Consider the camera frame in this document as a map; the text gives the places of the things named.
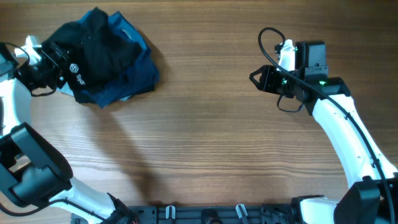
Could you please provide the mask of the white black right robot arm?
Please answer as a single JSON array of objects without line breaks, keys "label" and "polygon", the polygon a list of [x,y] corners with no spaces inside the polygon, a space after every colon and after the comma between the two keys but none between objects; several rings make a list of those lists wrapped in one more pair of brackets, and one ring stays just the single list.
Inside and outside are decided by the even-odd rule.
[{"label": "white black right robot arm", "polygon": [[295,98],[322,127],[345,172],[348,191],[338,201],[323,195],[292,201],[295,223],[397,223],[397,167],[378,148],[340,77],[328,76],[319,40],[275,45],[279,58],[252,72],[260,91]]}]

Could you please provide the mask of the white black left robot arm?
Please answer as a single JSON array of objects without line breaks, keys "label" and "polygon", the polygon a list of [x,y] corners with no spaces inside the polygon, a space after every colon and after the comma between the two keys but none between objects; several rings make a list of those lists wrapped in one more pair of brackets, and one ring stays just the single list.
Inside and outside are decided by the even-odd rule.
[{"label": "white black left robot arm", "polygon": [[88,223],[138,223],[122,201],[74,178],[65,157],[29,124],[31,92],[20,82],[6,43],[1,60],[1,192],[36,212],[54,206]]}]

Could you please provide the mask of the black polo shirt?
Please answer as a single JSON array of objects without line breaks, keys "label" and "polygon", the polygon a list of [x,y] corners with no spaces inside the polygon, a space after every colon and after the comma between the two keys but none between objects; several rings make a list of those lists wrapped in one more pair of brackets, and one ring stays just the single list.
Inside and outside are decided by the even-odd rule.
[{"label": "black polo shirt", "polygon": [[138,58],[142,47],[116,35],[108,15],[97,7],[82,21],[67,22],[42,42],[42,50],[59,49],[67,59],[60,63],[61,76],[73,90],[100,91],[117,79]]}]

